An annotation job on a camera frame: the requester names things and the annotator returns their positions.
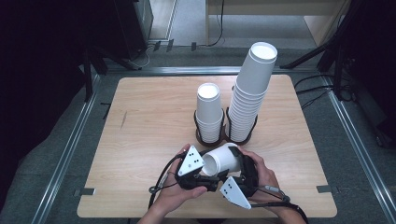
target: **white paper cup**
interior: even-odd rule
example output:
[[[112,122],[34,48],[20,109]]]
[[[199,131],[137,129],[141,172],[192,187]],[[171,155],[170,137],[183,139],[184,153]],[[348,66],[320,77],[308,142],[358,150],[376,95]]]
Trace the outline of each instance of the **white paper cup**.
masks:
[[[226,143],[221,147],[207,152],[202,157],[205,161],[202,171],[206,175],[217,175],[225,170],[229,170],[229,172],[237,172],[241,170],[238,159],[233,155],[228,147],[237,147],[237,145],[234,143]]]
[[[196,117],[203,123],[214,123],[222,118],[219,87],[204,83],[197,91]]]
[[[274,46],[265,42],[253,44],[236,78],[238,87],[250,94],[260,94],[267,90],[276,56]]]

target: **stack of paper cups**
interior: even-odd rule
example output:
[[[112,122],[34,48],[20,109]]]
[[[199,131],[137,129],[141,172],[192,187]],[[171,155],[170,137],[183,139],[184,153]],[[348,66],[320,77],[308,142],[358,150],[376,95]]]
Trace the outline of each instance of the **stack of paper cups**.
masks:
[[[231,130],[230,122],[226,126],[231,140],[243,142],[248,138],[267,92],[276,56],[276,48],[268,43],[251,46],[233,86],[228,112]]]
[[[219,87],[214,83],[202,84],[197,92],[195,118],[204,142],[215,143],[219,140],[222,117]]]

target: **wooden tabletop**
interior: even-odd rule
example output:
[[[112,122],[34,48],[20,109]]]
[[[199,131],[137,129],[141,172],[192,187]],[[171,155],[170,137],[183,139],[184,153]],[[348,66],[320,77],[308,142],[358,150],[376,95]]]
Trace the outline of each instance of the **wooden tabletop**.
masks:
[[[236,76],[127,77],[117,87],[106,125],[81,196],[80,217],[142,217],[163,167],[186,144],[207,149],[195,138],[196,92],[205,82],[220,88],[222,107],[231,101]],[[250,141],[275,171],[280,187],[308,217],[334,217],[337,209],[291,80],[273,75]],[[274,217],[262,208],[247,210],[219,191],[185,202],[168,217]]]

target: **black wire cup holder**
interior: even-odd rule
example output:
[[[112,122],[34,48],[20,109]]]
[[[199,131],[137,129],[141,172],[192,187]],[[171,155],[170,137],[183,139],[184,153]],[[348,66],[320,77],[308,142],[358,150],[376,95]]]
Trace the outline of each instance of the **black wire cup holder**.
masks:
[[[220,130],[220,132],[219,132],[219,139],[218,139],[216,142],[214,142],[214,143],[207,143],[207,142],[205,142],[205,141],[202,139],[201,132],[200,132],[200,129],[199,129],[199,126],[198,126],[198,122],[197,122],[197,119],[196,119],[196,117],[195,117],[195,116],[196,116],[196,110],[195,110],[195,112],[194,112],[194,122],[195,122],[195,126],[196,126],[196,128],[197,128],[196,131],[195,131],[195,137],[197,138],[198,142],[199,142],[201,145],[205,146],[205,147],[215,147],[215,146],[218,146],[222,141],[235,143],[235,144],[237,144],[238,146],[245,145],[245,144],[250,140],[250,138],[251,138],[251,135],[252,135],[252,133],[253,133],[253,129],[254,129],[254,127],[256,126],[256,123],[257,123],[258,116],[256,116],[256,118],[255,118],[255,120],[254,120],[254,123],[253,123],[253,126],[251,127],[250,132],[249,132],[249,134],[247,135],[247,138],[246,138],[244,141],[242,141],[242,142],[236,142],[236,141],[233,141],[233,137],[231,136],[231,128],[233,127],[233,126],[232,126],[233,123],[232,123],[232,121],[231,121],[231,119],[230,119],[230,116],[229,116],[229,114],[228,114],[229,107],[227,107],[226,113],[225,113],[225,115],[227,116],[228,125],[230,126],[230,128],[229,128],[229,134],[226,134],[226,130],[225,130],[226,127],[225,127],[225,125],[224,125],[224,118],[225,118],[225,116],[224,116],[224,110],[223,110],[223,109],[221,109],[221,110],[222,110],[222,112],[223,112],[223,116],[222,116],[222,120],[221,120],[221,124],[220,124],[221,130]]]

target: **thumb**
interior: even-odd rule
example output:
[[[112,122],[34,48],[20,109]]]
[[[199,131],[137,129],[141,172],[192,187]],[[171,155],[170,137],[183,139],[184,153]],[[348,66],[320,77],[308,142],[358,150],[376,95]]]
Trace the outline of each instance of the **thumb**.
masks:
[[[199,196],[203,195],[207,192],[207,188],[204,186],[192,189],[192,198],[198,198]]]

